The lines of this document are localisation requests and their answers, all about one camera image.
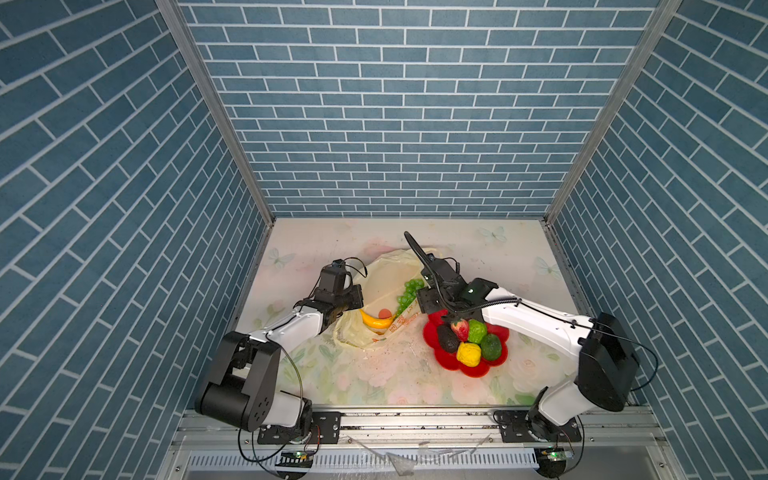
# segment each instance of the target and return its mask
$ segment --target floral tablecloth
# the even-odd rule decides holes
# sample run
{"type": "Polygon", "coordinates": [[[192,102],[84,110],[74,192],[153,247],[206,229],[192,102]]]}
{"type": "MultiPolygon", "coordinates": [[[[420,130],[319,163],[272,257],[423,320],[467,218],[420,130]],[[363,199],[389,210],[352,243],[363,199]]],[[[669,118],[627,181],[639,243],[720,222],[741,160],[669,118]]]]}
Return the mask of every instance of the floral tablecloth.
{"type": "MultiPolygon", "coordinates": [[[[285,314],[312,288],[330,260],[369,263],[408,248],[408,230],[423,247],[458,259],[468,281],[480,276],[538,303],[575,312],[539,223],[535,220],[280,219],[267,245],[237,330],[249,332],[285,314]]],[[[576,365],[549,346],[512,332],[507,361],[480,379],[444,370],[422,338],[425,316],[378,349],[336,344],[333,328],[290,354],[304,396],[337,405],[529,405],[544,386],[573,374],[576,365]]],[[[298,393],[284,359],[278,388],[298,393]]]]}

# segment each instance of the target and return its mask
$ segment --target red plate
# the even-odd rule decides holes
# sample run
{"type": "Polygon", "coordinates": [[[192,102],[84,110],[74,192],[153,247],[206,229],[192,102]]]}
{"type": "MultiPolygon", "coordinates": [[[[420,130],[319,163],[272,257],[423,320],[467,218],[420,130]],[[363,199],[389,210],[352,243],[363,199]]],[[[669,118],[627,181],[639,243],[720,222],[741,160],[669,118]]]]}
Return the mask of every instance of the red plate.
{"type": "Polygon", "coordinates": [[[502,354],[493,362],[481,358],[480,363],[477,366],[467,366],[456,359],[455,353],[448,353],[443,350],[437,339],[437,327],[442,325],[442,316],[447,313],[448,310],[440,310],[439,312],[430,313],[429,321],[424,325],[424,330],[422,331],[425,343],[435,350],[435,360],[437,360],[437,363],[439,363],[442,368],[450,371],[461,370],[464,375],[478,379],[485,376],[485,374],[491,370],[492,366],[499,366],[506,361],[508,356],[506,342],[507,339],[509,339],[509,330],[503,326],[490,325],[488,323],[485,324],[486,328],[488,328],[488,333],[493,333],[502,341],[502,354]]]}

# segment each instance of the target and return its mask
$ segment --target strawberry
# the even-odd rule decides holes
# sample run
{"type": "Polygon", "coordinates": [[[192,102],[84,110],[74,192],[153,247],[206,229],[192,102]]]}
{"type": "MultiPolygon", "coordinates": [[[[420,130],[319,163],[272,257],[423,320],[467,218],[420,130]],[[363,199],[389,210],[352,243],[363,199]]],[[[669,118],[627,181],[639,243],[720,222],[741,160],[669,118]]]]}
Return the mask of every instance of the strawberry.
{"type": "Polygon", "coordinates": [[[451,329],[458,337],[459,342],[466,342],[469,338],[469,323],[464,319],[451,322],[451,329]]]}

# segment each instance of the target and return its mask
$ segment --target black mounting plate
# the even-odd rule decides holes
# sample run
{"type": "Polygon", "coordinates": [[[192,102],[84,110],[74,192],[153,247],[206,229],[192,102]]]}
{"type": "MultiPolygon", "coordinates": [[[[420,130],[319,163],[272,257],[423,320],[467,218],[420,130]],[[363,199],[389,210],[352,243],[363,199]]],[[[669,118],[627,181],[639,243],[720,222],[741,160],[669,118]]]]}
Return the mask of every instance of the black mounting plate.
{"type": "MultiPolygon", "coordinates": [[[[320,427],[320,443],[339,443],[339,428],[341,427],[341,412],[312,412],[309,446],[317,445],[317,427],[320,427]]],[[[288,439],[279,427],[272,425],[259,430],[259,445],[282,445],[293,439],[288,439]]]]}
{"type": "MultiPolygon", "coordinates": [[[[528,428],[528,423],[525,421],[525,416],[528,414],[528,410],[523,409],[503,409],[496,410],[494,417],[499,424],[499,431],[502,434],[502,441],[504,443],[521,443],[521,442],[540,442],[541,440],[534,437],[528,428]]],[[[581,441],[581,430],[578,428],[576,419],[571,419],[570,422],[560,427],[561,432],[559,435],[559,441],[576,443],[581,441]]]]}

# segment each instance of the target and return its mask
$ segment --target tiled wallpaper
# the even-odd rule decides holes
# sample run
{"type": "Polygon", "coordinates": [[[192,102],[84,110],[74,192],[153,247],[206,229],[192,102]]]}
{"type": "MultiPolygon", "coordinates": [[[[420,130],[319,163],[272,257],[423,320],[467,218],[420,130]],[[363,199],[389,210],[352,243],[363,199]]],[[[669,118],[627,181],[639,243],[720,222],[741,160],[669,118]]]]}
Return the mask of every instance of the tiled wallpaper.
{"type": "Polygon", "coordinates": [[[181,2],[296,217],[540,217],[656,3],[181,2]]]}
{"type": "Polygon", "coordinates": [[[645,394],[690,478],[768,477],[766,25],[764,0],[684,0],[556,223],[659,353],[645,394]]]}
{"type": "Polygon", "coordinates": [[[157,473],[262,229],[153,0],[0,2],[0,478],[157,473]]]}

